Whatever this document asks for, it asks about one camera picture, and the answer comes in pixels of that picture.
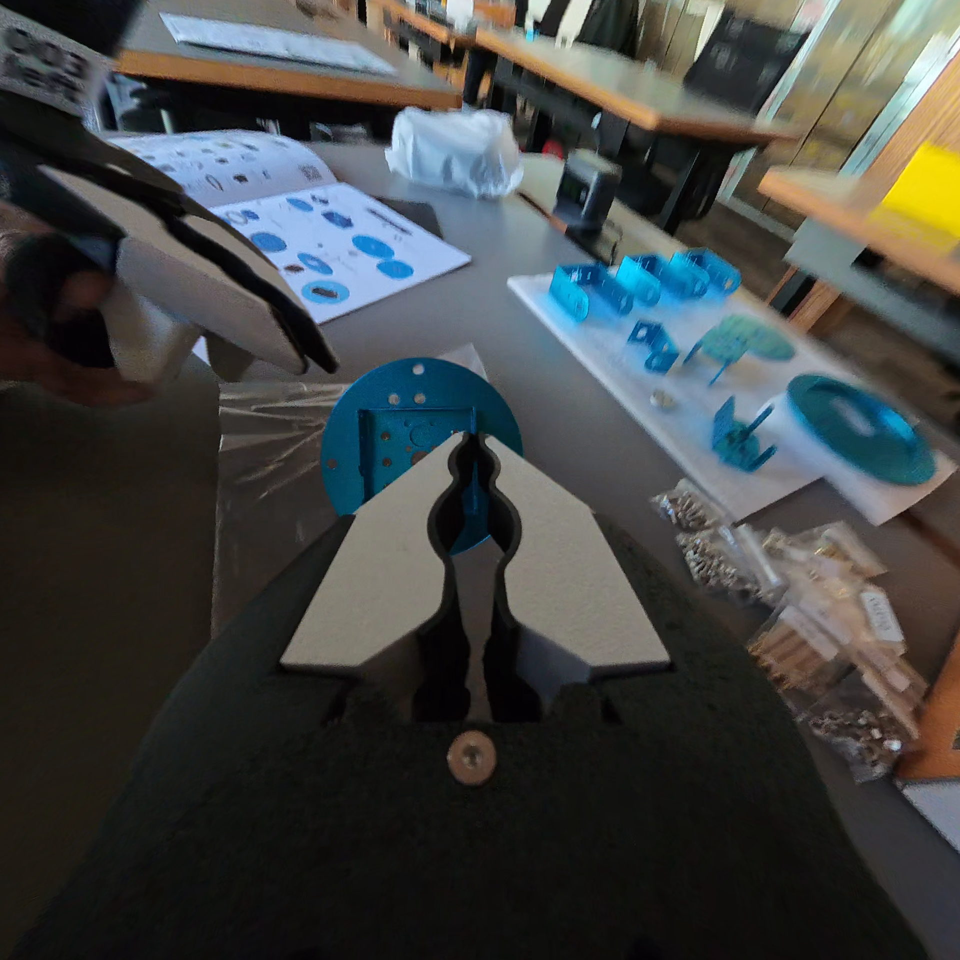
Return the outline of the pile of small hardware bags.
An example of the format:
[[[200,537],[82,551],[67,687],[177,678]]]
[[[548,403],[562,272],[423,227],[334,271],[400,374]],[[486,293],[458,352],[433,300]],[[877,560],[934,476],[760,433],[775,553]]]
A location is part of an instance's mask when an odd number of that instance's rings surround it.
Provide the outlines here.
[[[878,578],[887,567],[844,521],[798,533],[732,516],[683,478],[650,498],[691,580],[770,616],[748,644],[800,726],[860,784],[919,748],[929,685]]]

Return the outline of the small grey power unit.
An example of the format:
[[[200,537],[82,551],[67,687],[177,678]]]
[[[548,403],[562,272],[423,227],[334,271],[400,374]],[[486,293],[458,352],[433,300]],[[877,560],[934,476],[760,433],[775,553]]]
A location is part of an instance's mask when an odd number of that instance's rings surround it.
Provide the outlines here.
[[[596,151],[572,150],[566,158],[553,215],[581,238],[600,234],[617,198],[622,167]]]

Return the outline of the blue round plate with bracket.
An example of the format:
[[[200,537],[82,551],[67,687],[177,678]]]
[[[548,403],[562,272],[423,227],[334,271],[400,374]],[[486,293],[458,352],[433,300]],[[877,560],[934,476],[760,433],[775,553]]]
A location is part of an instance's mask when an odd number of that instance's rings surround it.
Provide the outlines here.
[[[464,491],[440,507],[440,546],[456,554],[492,536],[513,554],[522,532],[512,503],[494,488],[486,439],[522,455],[506,400],[480,375],[442,359],[411,357],[361,376],[337,401],[321,446],[323,484],[337,514],[354,516],[366,554],[380,566],[438,566],[427,522],[450,486],[447,456],[463,435]]]

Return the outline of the crumpled white plastic bag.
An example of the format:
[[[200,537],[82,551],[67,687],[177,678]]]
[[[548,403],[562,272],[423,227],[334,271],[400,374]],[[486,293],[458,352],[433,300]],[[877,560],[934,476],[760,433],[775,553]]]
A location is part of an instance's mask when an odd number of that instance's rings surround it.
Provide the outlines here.
[[[512,117],[490,109],[408,106],[394,118],[385,160],[412,184],[498,200],[522,184],[522,151]]]

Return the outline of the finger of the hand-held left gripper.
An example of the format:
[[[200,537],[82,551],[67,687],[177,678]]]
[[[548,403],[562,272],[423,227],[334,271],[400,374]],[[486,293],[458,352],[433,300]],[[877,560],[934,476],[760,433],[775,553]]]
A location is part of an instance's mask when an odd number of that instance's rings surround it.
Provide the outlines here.
[[[128,198],[52,166],[43,175],[122,236],[119,279],[134,294],[196,324],[256,359],[301,374],[309,366],[297,324],[306,315],[274,264],[217,219],[163,217],[144,200]]]
[[[132,200],[111,202],[121,227],[120,279],[178,321],[195,325],[241,354],[293,374],[310,364],[328,373],[339,361],[286,275],[241,228],[280,235],[254,214],[255,203],[284,200],[335,184],[330,169],[298,141],[112,141],[164,183],[177,185],[181,212],[164,219],[138,213]]]

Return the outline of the blue long-armed bracket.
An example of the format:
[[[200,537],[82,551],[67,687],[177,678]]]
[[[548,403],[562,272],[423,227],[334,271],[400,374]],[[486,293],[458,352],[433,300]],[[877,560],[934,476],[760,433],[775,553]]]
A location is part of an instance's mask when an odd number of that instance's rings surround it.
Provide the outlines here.
[[[730,396],[714,414],[711,430],[711,449],[727,466],[744,474],[754,474],[778,452],[772,443],[761,449],[757,430],[774,412],[768,403],[750,422],[736,415],[736,398]]]

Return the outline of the black mesh crate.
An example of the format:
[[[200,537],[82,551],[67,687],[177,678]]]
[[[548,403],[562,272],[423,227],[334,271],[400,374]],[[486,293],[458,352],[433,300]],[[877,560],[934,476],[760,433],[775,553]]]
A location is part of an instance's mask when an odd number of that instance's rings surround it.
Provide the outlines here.
[[[810,37],[725,9],[682,78],[686,90],[758,115]]]

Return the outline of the white foam sheet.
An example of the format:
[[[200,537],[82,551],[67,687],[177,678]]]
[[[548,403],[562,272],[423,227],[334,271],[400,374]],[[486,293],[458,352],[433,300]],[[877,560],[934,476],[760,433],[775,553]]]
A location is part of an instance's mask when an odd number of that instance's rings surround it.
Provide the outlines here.
[[[625,411],[680,466],[684,475],[709,494],[735,521],[743,521],[820,479],[873,525],[889,522],[935,493],[948,491],[958,479],[958,450],[935,433],[927,433],[936,452],[933,478],[919,486],[882,484],[826,450],[800,426],[789,410],[786,388],[800,375],[824,375],[878,392],[859,378],[822,343],[799,332],[745,294],[705,297],[693,302],[667,302],[652,309],[634,309],[623,317],[591,312],[584,321],[570,318],[548,294],[550,274],[519,275],[508,280],[510,290],[553,333],[559,342],[610,393]],[[716,364],[703,356],[689,365],[683,360],[696,341],[728,315],[748,315],[778,330],[796,348],[784,363],[746,356],[710,380]],[[627,345],[638,320],[660,323],[678,347],[676,364],[665,375],[643,366],[647,349]],[[677,402],[659,410],[649,398],[665,390]],[[729,397],[735,414],[750,422],[768,403],[774,412],[757,429],[762,450],[777,446],[774,457],[755,473],[734,469],[711,447],[714,415]]]

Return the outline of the small blue metal bracket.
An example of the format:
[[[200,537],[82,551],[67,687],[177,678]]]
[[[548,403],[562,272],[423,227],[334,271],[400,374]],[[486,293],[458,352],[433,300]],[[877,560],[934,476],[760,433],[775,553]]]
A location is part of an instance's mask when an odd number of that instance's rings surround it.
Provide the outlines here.
[[[671,371],[680,355],[678,346],[665,327],[659,322],[644,318],[634,324],[627,339],[627,346],[645,348],[647,355],[643,363],[644,369],[660,376]]]

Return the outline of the white paper sheet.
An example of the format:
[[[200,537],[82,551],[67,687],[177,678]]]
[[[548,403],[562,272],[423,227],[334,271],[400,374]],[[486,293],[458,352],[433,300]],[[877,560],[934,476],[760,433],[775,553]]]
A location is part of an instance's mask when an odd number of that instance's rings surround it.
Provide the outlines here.
[[[352,41],[165,11],[160,19],[178,44],[369,74],[392,75],[398,71]]]

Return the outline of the teal plate on thin posts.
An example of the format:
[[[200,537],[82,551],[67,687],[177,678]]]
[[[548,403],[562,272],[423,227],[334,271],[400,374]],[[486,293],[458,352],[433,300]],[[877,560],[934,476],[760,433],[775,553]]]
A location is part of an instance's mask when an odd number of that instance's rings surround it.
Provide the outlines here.
[[[774,327],[748,316],[732,314],[706,330],[682,360],[688,366],[698,356],[717,366],[709,383],[713,385],[729,368],[746,356],[766,362],[785,363],[796,355],[796,347]]]

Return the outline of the yellow bin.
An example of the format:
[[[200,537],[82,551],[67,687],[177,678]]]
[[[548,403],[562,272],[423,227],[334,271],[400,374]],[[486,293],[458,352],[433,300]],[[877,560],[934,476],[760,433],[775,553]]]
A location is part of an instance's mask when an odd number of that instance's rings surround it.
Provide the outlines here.
[[[922,143],[880,205],[938,232],[958,237],[958,151]]]

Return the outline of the clear plastic bag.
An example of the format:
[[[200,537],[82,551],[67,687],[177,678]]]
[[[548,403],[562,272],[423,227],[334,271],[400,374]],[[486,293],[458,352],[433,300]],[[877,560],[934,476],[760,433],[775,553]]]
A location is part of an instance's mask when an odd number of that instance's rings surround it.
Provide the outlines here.
[[[210,638],[337,520],[321,467],[351,382],[222,383]]]

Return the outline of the large blue round base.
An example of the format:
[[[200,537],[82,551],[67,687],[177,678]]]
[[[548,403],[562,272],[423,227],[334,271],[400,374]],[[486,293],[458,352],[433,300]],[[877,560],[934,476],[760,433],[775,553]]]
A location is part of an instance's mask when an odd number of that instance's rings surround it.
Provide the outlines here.
[[[801,374],[789,382],[786,400],[811,437],[861,474],[914,487],[936,473],[926,437],[870,390],[822,374]]]

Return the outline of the orange-edged background desk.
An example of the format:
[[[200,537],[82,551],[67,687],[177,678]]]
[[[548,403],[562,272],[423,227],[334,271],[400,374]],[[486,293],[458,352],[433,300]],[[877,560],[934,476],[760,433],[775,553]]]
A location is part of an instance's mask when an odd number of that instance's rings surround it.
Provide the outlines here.
[[[739,151],[799,140],[783,122],[763,119],[688,90],[678,78],[621,54],[574,43],[527,39],[520,30],[478,27],[476,46],[497,55],[494,86],[537,114],[594,135],[613,155],[630,127],[649,134]]]
[[[355,42],[388,63],[393,72],[375,75],[181,44],[163,24],[162,14]],[[147,2],[116,57],[116,68],[122,75],[141,80],[290,94],[318,101],[440,111],[462,105],[461,93],[451,84],[391,46],[337,2]]]
[[[887,188],[875,178],[773,167],[757,191],[958,297],[958,237],[886,205]]]

